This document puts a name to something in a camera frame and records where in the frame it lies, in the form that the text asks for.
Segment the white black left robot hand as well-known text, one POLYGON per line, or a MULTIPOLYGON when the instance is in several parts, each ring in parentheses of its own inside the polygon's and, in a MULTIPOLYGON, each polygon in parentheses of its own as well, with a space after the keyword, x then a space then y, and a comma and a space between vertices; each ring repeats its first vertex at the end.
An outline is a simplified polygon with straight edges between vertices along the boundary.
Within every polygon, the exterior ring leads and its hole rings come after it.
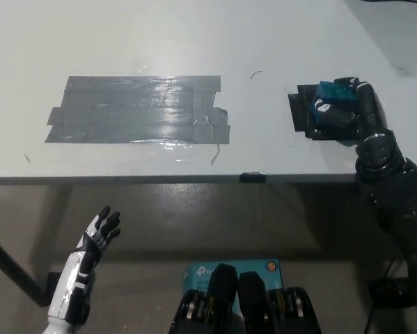
POLYGON ((76 333, 87 321, 95 269, 112 239, 120 234, 120 213, 103 208, 85 229, 59 276, 45 333, 76 333))

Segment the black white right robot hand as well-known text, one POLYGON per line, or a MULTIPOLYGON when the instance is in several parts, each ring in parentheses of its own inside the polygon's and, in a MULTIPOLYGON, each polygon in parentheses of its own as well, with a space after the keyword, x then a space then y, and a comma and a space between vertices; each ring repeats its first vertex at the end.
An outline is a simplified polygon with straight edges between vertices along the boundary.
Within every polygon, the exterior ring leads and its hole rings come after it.
POLYGON ((310 112, 317 127, 341 138, 365 139, 386 126, 374 88, 358 77, 321 81, 310 112))

